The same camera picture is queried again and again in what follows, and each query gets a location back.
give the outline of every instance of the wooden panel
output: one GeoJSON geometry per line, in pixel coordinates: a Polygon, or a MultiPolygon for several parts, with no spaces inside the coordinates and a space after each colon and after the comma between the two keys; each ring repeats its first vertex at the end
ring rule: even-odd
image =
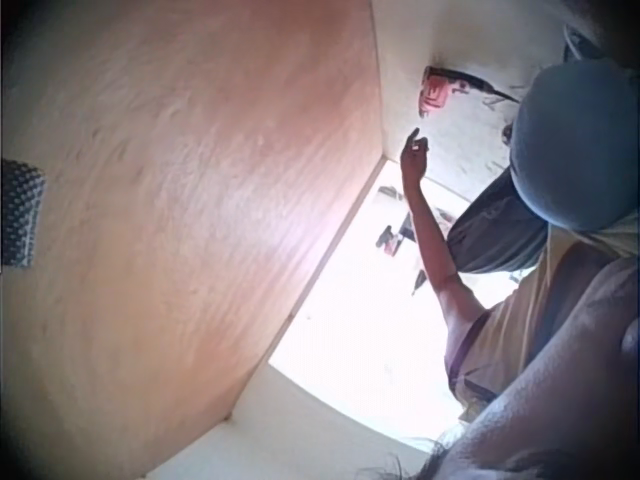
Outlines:
{"type": "Polygon", "coordinates": [[[380,158],[379,82],[366,0],[88,3],[3,58],[3,155],[49,180],[3,409],[51,478],[123,479],[231,410],[380,158]]]}

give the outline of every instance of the ceiling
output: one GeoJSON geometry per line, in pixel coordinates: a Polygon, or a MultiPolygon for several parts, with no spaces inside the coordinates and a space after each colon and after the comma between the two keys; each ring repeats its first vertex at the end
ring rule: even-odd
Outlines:
{"type": "Polygon", "coordinates": [[[421,120],[418,94],[424,67],[478,75],[522,97],[534,76],[561,60],[562,22],[549,6],[529,0],[373,0],[382,84],[384,153],[397,160],[404,139],[419,126],[429,138],[427,176],[472,200],[508,164],[501,131],[516,107],[493,110],[487,96],[449,98],[421,120]]]}

